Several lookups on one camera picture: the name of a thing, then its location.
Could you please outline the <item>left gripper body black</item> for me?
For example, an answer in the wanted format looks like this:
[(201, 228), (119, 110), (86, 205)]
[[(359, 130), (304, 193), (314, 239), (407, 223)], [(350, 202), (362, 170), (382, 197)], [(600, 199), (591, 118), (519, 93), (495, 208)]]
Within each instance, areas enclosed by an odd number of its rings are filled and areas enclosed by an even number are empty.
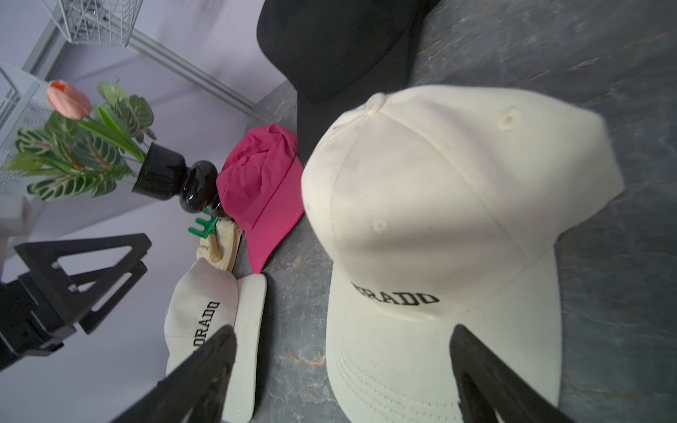
[(61, 319), (29, 275), (1, 285), (2, 370), (28, 356), (54, 354), (75, 332), (75, 326)]

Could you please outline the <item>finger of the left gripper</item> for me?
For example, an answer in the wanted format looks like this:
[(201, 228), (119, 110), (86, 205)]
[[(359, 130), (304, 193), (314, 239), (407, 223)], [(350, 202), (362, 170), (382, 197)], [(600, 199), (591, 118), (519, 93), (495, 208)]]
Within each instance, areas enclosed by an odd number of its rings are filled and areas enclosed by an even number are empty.
[(92, 307), (86, 308), (84, 317), (79, 320), (82, 330), (87, 335), (91, 335), (146, 272), (145, 264), (139, 261), (128, 271), (115, 271), (113, 267), (109, 267), (72, 276), (72, 283), (77, 288), (85, 285), (90, 285), (91, 288), (103, 287), (102, 280), (104, 278), (111, 277), (113, 279), (113, 282), (105, 287), (105, 294), (113, 292), (109, 299), (97, 310)]
[[(127, 234), (23, 243), (15, 251), (59, 318), (69, 325), (99, 325), (147, 272), (143, 258), (151, 246), (146, 234)], [(112, 267), (70, 275), (58, 264), (61, 257), (123, 247), (130, 250)]]

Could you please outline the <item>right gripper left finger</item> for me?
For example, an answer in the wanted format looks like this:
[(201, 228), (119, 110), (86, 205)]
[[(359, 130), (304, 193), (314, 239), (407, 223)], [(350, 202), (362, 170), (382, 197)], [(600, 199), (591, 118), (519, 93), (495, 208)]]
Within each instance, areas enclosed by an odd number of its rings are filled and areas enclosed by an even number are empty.
[(225, 325), (115, 421), (220, 422), (236, 352), (234, 328)]

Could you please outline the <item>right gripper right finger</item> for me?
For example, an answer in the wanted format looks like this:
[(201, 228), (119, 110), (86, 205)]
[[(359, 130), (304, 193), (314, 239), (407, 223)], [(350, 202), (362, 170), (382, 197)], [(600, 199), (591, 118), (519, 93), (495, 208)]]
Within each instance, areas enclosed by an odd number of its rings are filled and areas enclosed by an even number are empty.
[(452, 333), (450, 357), (463, 421), (573, 422), (462, 324)]

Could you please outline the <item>black cap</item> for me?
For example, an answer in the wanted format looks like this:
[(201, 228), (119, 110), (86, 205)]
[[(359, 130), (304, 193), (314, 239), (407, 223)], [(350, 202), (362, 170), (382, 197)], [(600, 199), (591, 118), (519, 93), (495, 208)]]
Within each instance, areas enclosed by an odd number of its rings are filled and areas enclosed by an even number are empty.
[(264, 2), (257, 42), (297, 93), (299, 158), (343, 113), (407, 88), (428, 0)]

